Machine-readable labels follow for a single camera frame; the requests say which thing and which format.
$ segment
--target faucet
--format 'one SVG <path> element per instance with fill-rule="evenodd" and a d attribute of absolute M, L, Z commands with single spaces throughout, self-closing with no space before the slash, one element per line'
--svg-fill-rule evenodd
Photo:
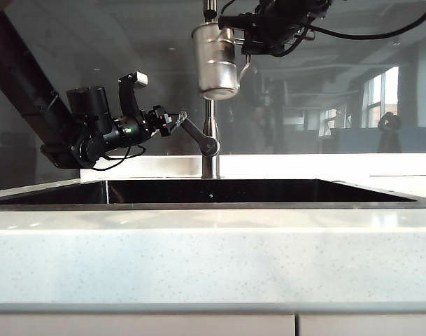
<path fill-rule="evenodd" d="M 217 0 L 204 0 L 205 22 L 211 22 L 218 14 Z M 205 99 L 204 134 L 219 142 L 218 124 L 215 119 L 216 102 Z M 219 152 L 214 156 L 201 157 L 201 177 L 203 179 L 220 179 Z"/>

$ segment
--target robotic arm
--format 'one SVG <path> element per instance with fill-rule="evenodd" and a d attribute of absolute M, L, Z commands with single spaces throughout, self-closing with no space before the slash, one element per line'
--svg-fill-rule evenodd
<path fill-rule="evenodd" d="M 302 25 L 325 17 L 331 3 L 332 0 L 260 0 L 254 13 L 220 16 L 219 28 L 229 27 L 245 32 L 244 55 L 281 57 L 287 55 L 287 42 L 296 38 L 295 43 L 299 44 L 306 38 L 307 29 L 300 33 Z"/>
<path fill-rule="evenodd" d="M 56 167 L 93 168 L 108 151 L 142 144 L 157 132 L 167 137 L 179 126 L 204 155 L 217 155 L 219 143 L 203 134 L 186 112 L 171 114 L 161 106 L 139 109 L 135 91 L 147 84 L 147 76 L 137 71 L 119 79 L 123 115 L 117 119 L 112 119 L 99 86 L 69 90 L 68 110 L 0 7 L 0 89 L 41 138 L 42 153 Z"/>

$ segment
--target wire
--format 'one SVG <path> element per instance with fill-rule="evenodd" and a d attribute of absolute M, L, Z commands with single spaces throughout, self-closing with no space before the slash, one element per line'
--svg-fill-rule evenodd
<path fill-rule="evenodd" d="M 389 39 L 390 37 L 398 36 L 400 34 L 403 34 L 405 32 L 408 32 L 409 30 L 412 30 L 413 28 L 416 28 L 417 26 L 421 25 L 424 21 L 426 21 L 426 12 L 415 22 L 412 22 L 411 24 L 406 25 L 405 27 L 402 27 L 400 29 L 391 31 L 389 33 L 384 34 L 374 34 L 374 35 L 350 35 L 350 34 L 342 34 L 338 33 L 337 31 L 332 31 L 324 28 L 320 28 L 317 26 L 313 26 L 311 24 L 302 24 L 298 23 L 296 25 L 303 26 L 304 28 L 315 30 L 316 32 L 330 35 L 333 37 L 337 37 L 339 39 L 347 39 L 347 40 L 381 40 L 381 39 Z"/>
<path fill-rule="evenodd" d="M 303 32 L 301 33 L 301 35 L 297 37 L 297 40 L 287 50 L 284 50 L 283 52 L 280 52 L 279 54 L 272 54 L 272 55 L 275 57 L 284 57 L 286 55 L 289 55 L 292 51 L 297 49 L 297 47 L 299 46 L 301 42 L 303 42 L 307 34 L 308 34 L 308 29 L 303 28 Z"/>
<path fill-rule="evenodd" d="M 220 11 L 220 14 L 221 15 L 223 15 L 224 14 L 224 12 L 225 12 L 225 10 L 229 7 L 229 6 L 231 6 L 234 2 L 235 2 L 236 0 L 231 0 L 231 1 L 228 1 L 223 7 L 222 7 L 222 10 Z"/>
<path fill-rule="evenodd" d="M 138 153 L 138 154 L 135 154 L 135 155 L 132 155 L 132 156 L 126 157 L 126 160 L 128 160 L 128 159 L 132 159 L 132 158 L 136 158 L 137 156 L 140 156 L 140 155 L 142 155 L 142 154 L 144 154 L 144 153 L 145 153 L 145 151 L 146 151 L 145 147 L 143 147 L 142 145 L 136 145 L 136 147 L 141 148 L 141 152 L 140 152 L 140 153 Z M 104 158 L 104 159 L 106 159 L 107 161 L 122 160 L 122 158 L 121 158 L 121 159 L 118 159 L 118 158 L 116 158 L 116 157 L 110 157 L 110 156 L 108 156 L 108 155 L 104 155 L 104 156 L 103 156 L 103 158 Z"/>
<path fill-rule="evenodd" d="M 131 147 L 128 147 L 126 155 L 124 155 L 124 157 L 122 159 L 120 159 L 120 161 L 117 164 L 114 164 L 113 166 L 111 166 L 109 168 L 92 168 L 92 169 L 96 170 L 97 172 L 104 172 L 106 170 L 109 170 L 109 169 L 115 168 L 116 166 L 121 165 L 127 159 L 127 156 L 130 153 L 130 148 Z"/>

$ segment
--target cabinet door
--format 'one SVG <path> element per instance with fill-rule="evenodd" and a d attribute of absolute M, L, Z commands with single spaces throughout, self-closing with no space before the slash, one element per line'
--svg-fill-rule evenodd
<path fill-rule="evenodd" d="M 426 336 L 426 315 L 301 315 L 299 336 Z"/>
<path fill-rule="evenodd" d="M 294 336 L 283 315 L 0 314 L 0 336 Z"/>

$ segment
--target sink basin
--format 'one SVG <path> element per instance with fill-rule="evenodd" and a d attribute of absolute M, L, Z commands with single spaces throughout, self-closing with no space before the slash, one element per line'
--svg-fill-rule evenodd
<path fill-rule="evenodd" d="M 131 180 L 0 197 L 0 210 L 426 207 L 426 199 L 313 180 Z"/>

